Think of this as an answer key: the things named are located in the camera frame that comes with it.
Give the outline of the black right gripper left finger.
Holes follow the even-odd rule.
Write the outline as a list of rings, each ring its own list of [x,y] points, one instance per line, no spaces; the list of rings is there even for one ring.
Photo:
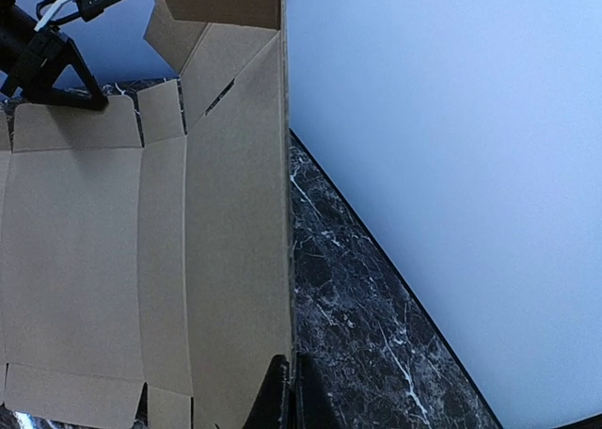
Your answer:
[[[290,428],[293,428],[291,364],[284,355],[275,355],[243,429]]]

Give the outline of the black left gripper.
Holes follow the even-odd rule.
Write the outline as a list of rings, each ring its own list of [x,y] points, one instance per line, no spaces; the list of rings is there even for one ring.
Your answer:
[[[54,88],[55,81],[70,65],[89,96]],[[20,89],[31,103],[104,110],[108,98],[91,73],[74,41],[54,28],[34,34],[6,71],[1,92],[12,97]]]

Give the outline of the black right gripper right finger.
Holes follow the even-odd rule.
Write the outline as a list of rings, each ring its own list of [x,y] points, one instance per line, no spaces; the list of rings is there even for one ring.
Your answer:
[[[308,354],[296,357],[294,379],[294,427],[341,429],[334,405],[316,361]]]

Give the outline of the brown cardboard box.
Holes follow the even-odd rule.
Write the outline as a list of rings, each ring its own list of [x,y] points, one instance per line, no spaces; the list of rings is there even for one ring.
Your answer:
[[[291,364],[285,0],[154,0],[178,77],[1,122],[1,403],[243,428]]]

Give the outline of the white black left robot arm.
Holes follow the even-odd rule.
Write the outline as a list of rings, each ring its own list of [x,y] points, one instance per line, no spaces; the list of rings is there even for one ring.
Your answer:
[[[57,27],[37,31],[36,24],[16,0],[1,0],[1,71],[6,74],[1,92],[11,97],[20,91],[31,103],[103,111],[108,99],[75,42]],[[54,87],[68,67],[78,75],[87,96]]]

